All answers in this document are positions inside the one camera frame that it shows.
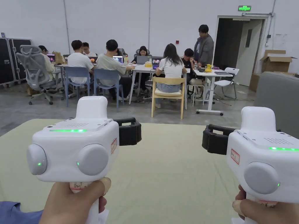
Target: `black strap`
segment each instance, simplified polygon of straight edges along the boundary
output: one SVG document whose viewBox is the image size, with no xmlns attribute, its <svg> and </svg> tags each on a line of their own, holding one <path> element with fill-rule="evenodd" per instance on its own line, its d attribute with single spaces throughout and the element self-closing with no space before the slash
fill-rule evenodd
<svg viewBox="0 0 299 224">
<path fill-rule="evenodd" d="M 136 145 L 141 141 L 141 124 L 135 118 L 113 120 L 119 125 L 119 146 Z"/>
<path fill-rule="evenodd" d="M 222 131 L 223 134 L 213 133 L 214 130 Z M 209 153 L 226 155 L 228 136 L 234 132 L 234 128 L 226 128 L 216 125 L 207 125 L 203 131 L 202 147 Z"/>
</svg>

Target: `doorway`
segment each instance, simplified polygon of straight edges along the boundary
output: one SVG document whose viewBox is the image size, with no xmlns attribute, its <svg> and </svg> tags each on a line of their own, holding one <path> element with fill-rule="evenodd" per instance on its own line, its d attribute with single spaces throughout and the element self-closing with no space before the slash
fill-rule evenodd
<svg viewBox="0 0 299 224">
<path fill-rule="evenodd" d="M 235 81 L 249 86 L 261 41 L 264 19 L 219 18 L 213 64 L 238 68 Z"/>
</svg>

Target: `emergency exit sign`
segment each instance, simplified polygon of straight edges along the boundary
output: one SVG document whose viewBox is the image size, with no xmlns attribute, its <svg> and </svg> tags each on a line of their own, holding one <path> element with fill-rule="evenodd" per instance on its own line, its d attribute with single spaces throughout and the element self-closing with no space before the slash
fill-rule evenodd
<svg viewBox="0 0 299 224">
<path fill-rule="evenodd" d="M 251 6 L 250 5 L 239 5 L 239 12 L 250 12 Z"/>
</svg>

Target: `gray sofa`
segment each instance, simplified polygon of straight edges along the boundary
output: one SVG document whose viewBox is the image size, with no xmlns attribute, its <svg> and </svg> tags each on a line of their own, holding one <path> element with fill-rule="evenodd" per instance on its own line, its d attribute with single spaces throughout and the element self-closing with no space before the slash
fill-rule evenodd
<svg viewBox="0 0 299 224">
<path fill-rule="evenodd" d="M 272 109 L 276 129 L 299 139 L 299 78 L 274 72 L 262 73 L 254 106 Z"/>
</svg>

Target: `man in gray jacket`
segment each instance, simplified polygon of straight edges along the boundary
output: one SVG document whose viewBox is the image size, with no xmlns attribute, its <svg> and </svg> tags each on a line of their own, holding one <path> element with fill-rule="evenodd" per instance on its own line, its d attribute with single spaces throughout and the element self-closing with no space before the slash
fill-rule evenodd
<svg viewBox="0 0 299 224">
<path fill-rule="evenodd" d="M 201 25 L 198 29 L 199 38 L 194 47 L 194 59 L 198 62 L 198 67 L 204 67 L 207 64 L 212 64 L 214 41 L 208 34 L 209 27 Z"/>
</svg>

